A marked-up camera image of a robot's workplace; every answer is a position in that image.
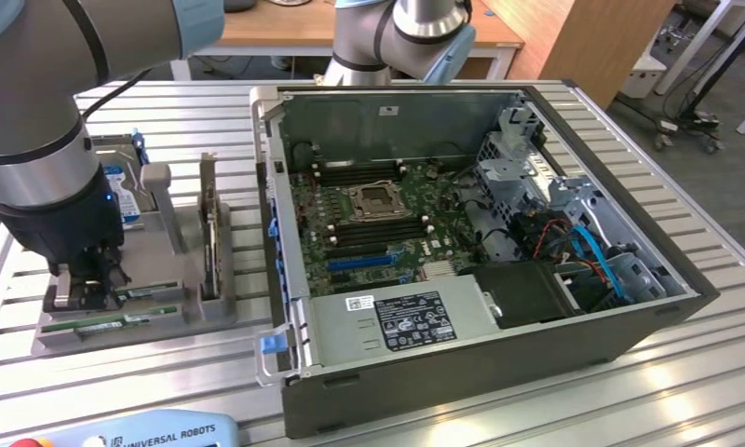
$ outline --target motherboard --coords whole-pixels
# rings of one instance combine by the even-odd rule
[[[485,262],[457,193],[473,186],[469,171],[428,159],[291,175],[313,296],[455,276]]]

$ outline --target green circuit board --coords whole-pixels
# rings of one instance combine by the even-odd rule
[[[333,248],[329,242],[329,224],[349,224],[355,216],[355,205],[348,195],[357,185],[320,186],[308,175],[291,177],[293,201],[300,221],[300,247],[303,251],[307,277],[312,296],[323,296],[347,291],[348,288],[380,283],[407,284],[420,280],[417,269],[425,263],[449,261],[456,271],[475,265],[469,252],[469,241],[475,230],[465,212],[452,203],[452,192],[457,187],[453,172],[444,172],[435,179],[428,178],[431,166],[427,162],[408,164],[409,174],[395,185],[400,189],[409,217],[427,215],[435,230],[427,237],[388,242],[388,253],[399,253],[395,265],[328,271],[325,251]]]

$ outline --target blue pcie slot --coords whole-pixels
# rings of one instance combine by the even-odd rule
[[[384,254],[380,256],[368,256],[359,259],[332,260],[328,262],[328,271],[337,272],[340,270],[353,270],[356,268],[377,267],[380,265],[395,265],[397,263],[397,254]]]
[[[276,200],[271,200],[271,225],[268,226],[268,237],[276,239],[276,271],[279,273],[279,283],[281,285],[281,298],[289,303],[289,293],[287,289],[287,273],[284,271],[284,259],[281,256],[281,234],[279,228],[279,214],[276,210]]]

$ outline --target black cable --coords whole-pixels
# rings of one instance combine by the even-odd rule
[[[461,202],[461,203],[459,204],[459,210],[463,210],[463,209],[464,209],[464,207],[467,206],[467,203],[477,203],[477,207],[479,207],[481,210],[491,210],[491,209],[492,209],[492,206],[488,205],[487,203],[479,201],[476,198],[469,198],[468,200],[465,200],[464,202]]]
[[[456,151],[459,151],[459,154],[461,154],[461,155],[464,155],[464,156],[468,156],[468,155],[469,155],[469,153],[467,153],[467,152],[464,151],[464,149],[461,148],[461,146],[460,146],[456,142],[444,141],[444,142],[437,142],[437,143],[436,143],[437,146],[441,146],[443,144],[451,145],[451,146],[456,149]]]
[[[250,66],[250,62],[253,61],[255,57],[248,56],[248,59],[245,60],[244,68],[242,68],[242,70],[240,71],[238,74],[232,74],[226,70],[224,70],[218,67],[214,67],[208,61],[205,61],[205,59],[201,56],[194,56],[194,58],[208,66],[209,71],[204,72],[206,75],[210,75],[213,73],[218,73],[218,74],[222,74],[222,77],[225,77],[228,79],[238,79],[245,74],[245,71],[248,70],[248,67]]]
[[[699,106],[699,104],[704,100],[704,97],[707,96],[707,94],[712,90],[712,87],[716,85],[719,80],[723,78],[723,75],[725,74],[725,72],[732,67],[732,64],[735,63],[736,58],[739,58],[740,54],[743,54],[743,51],[745,51],[745,36],[736,43],[735,51],[732,51],[732,53],[727,56],[725,60],[723,61],[723,64],[716,69],[716,71],[712,73],[712,76],[709,76],[709,78],[704,82],[704,84],[700,88],[700,92],[696,95],[696,97],[693,98],[693,101],[691,101],[689,104],[687,104],[687,106],[684,108],[684,111],[680,113],[680,119],[693,120],[693,122],[695,122],[695,120],[696,120],[696,107]]]
[[[640,108],[637,108],[636,106],[633,106],[632,104],[629,104],[623,98],[620,98],[619,96],[616,96],[616,101],[620,102],[624,106],[627,106],[629,109],[632,109],[632,111],[643,116],[645,119],[648,119],[652,124],[655,125],[655,129],[657,131],[661,131],[660,128],[660,123],[657,122],[657,119],[653,118],[647,112],[644,112]]]
[[[504,228],[492,228],[488,233],[485,233],[485,236],[481,239],[481,243],[488,239],[489,236],[492,236],[495,233],[503,233],[505,235],[505,237],[508,237],[509,239],[513,238],[513,236],[511,235],[511,233],[508,232],[508,230],[505,230]]]
[[[439,195],[436,196],[436,204],[439,206],[439,203],[443,199],[443,197],[447,194],[447,190],[449,189],[449,187],[452,186],[452,183],[461,178],[465,174],[469,173],[471,170],[475,169],[475,167],[477,166],[477,163],[472,163],[469,166],[467,166],[464,169],[456,171],[456,173],[453,173],[449,178],[447,179],[447,185],[445,187],[441,189],[441,191],[439,192]]]
[[[110,100],[113,100],[116,96],[124,93],[129,88],[132,88],[132,86],[137,84],[144,77],[146,77],[146,75],[152,70],[153,69],[150,68],[148,70],[144,70],[138,74],[136,74],[136,76],[133,76],[133,78],[129,81],[126,81],[121,87],[118,87],[110,93],[104,95],[101,99],[97,102],[94,102],[90,105],[90,107],[88,107],[88,109],[85,109],[85,112],[82,112],[82,121],[88,121],[88,118],[101,108],[101,106],[106,104]]]
[[[472,22],[472,11],[473,11],[472,0],[464,0],[464,9],[467,11],[467,23],[471,23]]]
[[[720,56],[720,53],[723,53],[723,51],[728,48],[728,46],[732,45],[732,43],[735,42],[735,38],[736,35],[740,33],[740,31],[743,30],[743,28],[745,27],[745,20],[743,21],[743,23],[740,24],[740,26],[736,28],[735,33],[732,34],[731,38],[727,39],[727,41],[723,43],[723,45],[720,46],[720,48],[717,49],[717,51],[712,54],[712,56],[709,56],[709,58],[707,59],[707,61],[704,61],[704,64],[693,71],[693,73],[691,73],[679,83],[677,85],[665,93],[665,98],[663,101],[663,114],[665,116],[665,118],[668,118],[671,121],[677,121],[680,118],[680,114],[681,114],[681,110],[683,110],[683,106],[684,103],[687,102],[687,98],[689,97],[689,94],[693,92],[693,89],[696,88],[696,84],[699,83],[699,80],[701,79],[701,77],[704,76],[704,74],[707,73],[707,71],[704,70],[703,73],[700,73],[699,78],[696,79],[696,83],[691,86],[691,88],[687,90],[687,92],[684,93],[684,97],[681,99],[681,103],[680,103],[680,107],[677,109],[677,114],[676,116],[671,116],[671,114],[667,112],[667,105],[668,105],[668,101],[671,99],[671,97],[673,96],[673,93],[676,92],[676,90],[681,87],[683,84],[685,84],[691,78],[699,73],[701,72],[701,70],[704,68],[709,69],[709,66],[712,66],[712,64],[715,63],[716,58]]]

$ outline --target blue latch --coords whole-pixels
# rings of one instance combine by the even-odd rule
[[[263,354],[279,354],[287,351],[287,334],[279,333],[276,335],[268,335],[263,337]]]
[[[144,134],[133,129],[133,147],[136,148],[136,155],[137,160],[140,161],[140,165],[149,164],[149,155],[146,154],[146,139],[144,138]]]
[[[276,237],[279,235],[279,220],[276,217],[271,221],[271,225],[268,226],[268,237]]]

